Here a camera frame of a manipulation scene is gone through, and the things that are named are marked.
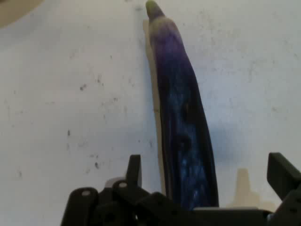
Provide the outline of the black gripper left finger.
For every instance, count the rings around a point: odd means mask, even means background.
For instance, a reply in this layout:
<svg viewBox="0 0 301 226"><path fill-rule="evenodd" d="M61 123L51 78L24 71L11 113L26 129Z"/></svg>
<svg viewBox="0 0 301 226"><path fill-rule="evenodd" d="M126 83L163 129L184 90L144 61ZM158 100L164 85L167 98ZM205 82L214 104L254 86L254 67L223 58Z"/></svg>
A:
<svg viewBox="0 0 301 226"><path fill-rule="evenodd" d="M131 155L124 179L98 192L92 187L71 192L63 226L185 226L189 212L161 193L141 187L141 157Z"/></svg>

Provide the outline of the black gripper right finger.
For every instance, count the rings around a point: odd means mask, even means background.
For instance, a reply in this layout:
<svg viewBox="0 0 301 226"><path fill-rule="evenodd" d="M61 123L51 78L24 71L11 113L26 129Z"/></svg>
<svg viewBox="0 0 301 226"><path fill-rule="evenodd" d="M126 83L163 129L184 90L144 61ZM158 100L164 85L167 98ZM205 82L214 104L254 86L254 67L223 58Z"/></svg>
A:
<svg viewBox="0 0 301 226"><path fill-rule="evenodd" d="M299 226L301 224L301 172L281 153L270 153L267 181L281 204L269 217L269 226Z"/></svg>

